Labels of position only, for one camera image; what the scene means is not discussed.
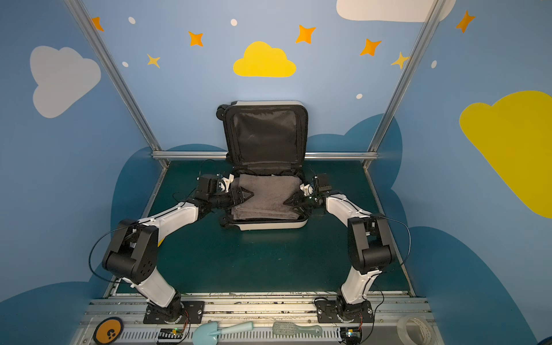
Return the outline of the grey towel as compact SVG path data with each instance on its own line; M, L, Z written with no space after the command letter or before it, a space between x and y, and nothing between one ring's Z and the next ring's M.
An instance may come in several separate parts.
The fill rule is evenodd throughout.
M234 207L231 214L234 220L254 219L297 220L300 215L285 202L300 191L302 181L292 175L257 176L241 174L238 187L253 192L253 197Z

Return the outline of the white hard-shell suitcase black lining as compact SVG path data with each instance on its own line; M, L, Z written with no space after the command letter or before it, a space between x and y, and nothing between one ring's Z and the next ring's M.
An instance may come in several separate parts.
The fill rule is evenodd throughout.
M224 127L227 162L234 180L241 174L271 176L292 175L306 180L303 166L308 136L308 111L299 101L235 101L222 104L216 117ZM241 231L298 229L306 225L310 214L297 220L234 220L227 209L220 218L224 228Z

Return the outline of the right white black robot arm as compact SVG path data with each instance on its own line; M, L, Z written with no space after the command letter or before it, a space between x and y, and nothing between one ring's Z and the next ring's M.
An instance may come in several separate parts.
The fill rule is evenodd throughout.
M374 311L366 294L375 280L396 258L390 231L380 231L380 217L362 209L329 185L326 174L314 177L313 185L301 185L284 204L300 215L323 208L347 228L351 270L335 300L316 303L321 323L354 323L372 320Z

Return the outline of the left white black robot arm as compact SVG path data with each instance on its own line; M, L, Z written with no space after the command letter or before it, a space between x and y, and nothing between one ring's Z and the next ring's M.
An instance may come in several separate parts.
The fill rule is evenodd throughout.
M137 290L147 300L152 323L185 321L181 294L158 270L158 247L166 237L197 222L215 208L243 204L254 192L238 186L234 176L202 175L185 201L149 218L125 219L115 229L102 260L102 268Z

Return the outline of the pale green hair brush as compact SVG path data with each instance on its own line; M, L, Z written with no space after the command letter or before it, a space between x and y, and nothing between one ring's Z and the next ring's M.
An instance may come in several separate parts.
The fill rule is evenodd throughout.
M273 323L273 334L277 336L296 336L306 334L309 336L321 337L323 329L321 326L298 326L295 323L275 321Z

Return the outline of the teal toy shovel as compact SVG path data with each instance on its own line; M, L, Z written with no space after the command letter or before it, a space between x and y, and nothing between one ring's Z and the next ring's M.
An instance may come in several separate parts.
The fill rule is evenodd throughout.
M253 322L240 323L234 326L220 328L217 322L210 322L199 326L193 333L193 345L217 345L219 336L252 331Z

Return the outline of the right small circuit board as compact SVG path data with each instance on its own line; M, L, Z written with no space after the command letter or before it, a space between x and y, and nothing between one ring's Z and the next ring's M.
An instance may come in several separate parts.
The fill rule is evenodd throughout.
M340 344L359 345L362 342L362 329L359 328L340 328Z

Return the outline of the small circuit board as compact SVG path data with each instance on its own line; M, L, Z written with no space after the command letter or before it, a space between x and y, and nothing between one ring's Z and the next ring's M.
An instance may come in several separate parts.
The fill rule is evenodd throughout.
M362 342L362 329L359 328L340 328L340 344L359 345Z
M182 329L161 329L155 339L156 344L180 344L185 333Z

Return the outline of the left small circuit board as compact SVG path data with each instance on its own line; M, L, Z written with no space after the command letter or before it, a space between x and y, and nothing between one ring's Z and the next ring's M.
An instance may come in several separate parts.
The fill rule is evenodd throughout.
M156 344L180 344L185 333L182 329L161 329L155 339Z

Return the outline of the orange black round disc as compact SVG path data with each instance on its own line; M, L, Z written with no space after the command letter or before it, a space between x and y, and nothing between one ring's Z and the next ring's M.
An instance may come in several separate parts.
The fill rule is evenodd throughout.
M124 330L122 319L111 317L103 320L93 332L93 341L97 345L108 345L114 343Z

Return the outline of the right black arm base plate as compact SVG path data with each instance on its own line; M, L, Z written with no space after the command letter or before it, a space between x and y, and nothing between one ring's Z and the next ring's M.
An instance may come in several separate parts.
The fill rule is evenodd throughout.
M341 299L317 299L314 305L319 323L369 323L375 319L368 300L349 304Z

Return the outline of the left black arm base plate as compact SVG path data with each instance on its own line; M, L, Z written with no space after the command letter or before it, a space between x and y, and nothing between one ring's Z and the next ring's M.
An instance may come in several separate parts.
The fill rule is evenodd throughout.
M143 324L200 324L204 314L203 301L174 301L168 307L161 308L147 304Z

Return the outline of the left aluminium frame post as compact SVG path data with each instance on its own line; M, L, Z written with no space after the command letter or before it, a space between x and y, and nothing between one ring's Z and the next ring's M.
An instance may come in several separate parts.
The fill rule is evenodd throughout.
M80 29L88 40L90 46L95 52L97 58L101 62L107 75L111 79L115 89L119 96L122 98L125 106L127 107L132 119L134 119L140 132L148 143L152 152L161 151L162 148L155 137L150 125L142 113L142 110L138 106L132 92L130 91L127 83L125 82L118 65L113 59L111 53L105 42L102 40L100 32L93 24L93 20L90 17L84 3L82 1L65 0L65 4L68 7L73 18L78 23Z

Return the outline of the aluminium frame post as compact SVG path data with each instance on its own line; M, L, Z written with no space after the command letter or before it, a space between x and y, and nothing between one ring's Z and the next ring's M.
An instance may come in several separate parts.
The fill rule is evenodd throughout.
M111 53L105 42L102 40L100 32L93 24L93 20L90 17L84 3L82 1L65 0L65 4L68 7L73 18L78 23L80 29L88 40L90 46L95 52L97 58L101 62L107 75L111 79L115 89L119 96L122 98L125 106L127 107L132 119L134 119L140 132L148 143L152 152L161 151L162 148L155 137L150 125L142 113L142 110L138 106L132 92L130 91L127 83L125 82L118 65L113 59Z
M378 157L378 150L382 144L385 135L388 132L390 125L400 107L401 101L408 90L415 72L431 42L432 37L440 23L441 13L444 12L444 7L446 1L438 0L434 1L428 12L428 17L426 18L421 31L414 43L414 46L411 50L411 57L406 62L406 66L403 68L398 84L395 87L395 90L390 99L390 103L380 120L377 129L375 130L374 136L369 144L367 152L370 154L369 158L363 160L362 165L366 173L368 173L369 166L372 161L376 160Z

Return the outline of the right aluminium frame post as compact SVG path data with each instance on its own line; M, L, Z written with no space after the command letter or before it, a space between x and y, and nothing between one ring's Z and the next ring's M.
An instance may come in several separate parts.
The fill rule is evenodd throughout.
M434 1L428 12L428 17L426 18L421 31L414 43L414 46L411 50L411 57L406 62L406 66L403 68L398 84L395 87L395 90L390 99L390 103L380 120L377 129L375 130L374 136L369 144L367 152L370 154L369 158L363 160L362 165L366 173L368 173L369 166L372 161L376 160L378 157L378 150L382 144L385 135L388 132L390 125L400 107L401 101L408 90L415 72L431 42L432 37L440 23L441 13L444 12L444 7L446 1L438 0Z

